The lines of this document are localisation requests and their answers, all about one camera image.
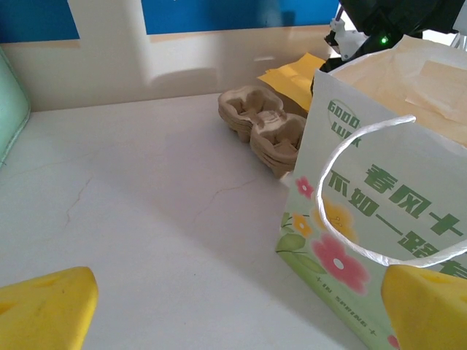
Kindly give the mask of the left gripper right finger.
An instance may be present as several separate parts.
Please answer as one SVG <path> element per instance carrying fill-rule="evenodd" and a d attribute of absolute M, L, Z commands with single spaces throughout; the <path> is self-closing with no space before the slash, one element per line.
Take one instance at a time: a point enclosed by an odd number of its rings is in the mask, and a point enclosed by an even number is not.
<path fill-rule="evenodd" d="M 401 349 L 466 348 L 465 279 L 391 265 L 381 296 Z"/>

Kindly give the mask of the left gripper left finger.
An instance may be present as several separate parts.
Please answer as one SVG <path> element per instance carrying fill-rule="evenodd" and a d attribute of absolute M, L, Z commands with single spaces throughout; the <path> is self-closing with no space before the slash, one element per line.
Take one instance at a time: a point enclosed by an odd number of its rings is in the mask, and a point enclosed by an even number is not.
<path fill-rule="evenodd" d="M 88 267 L 1 288 L 2 349 L 81 349 L 99 298 Z"/>

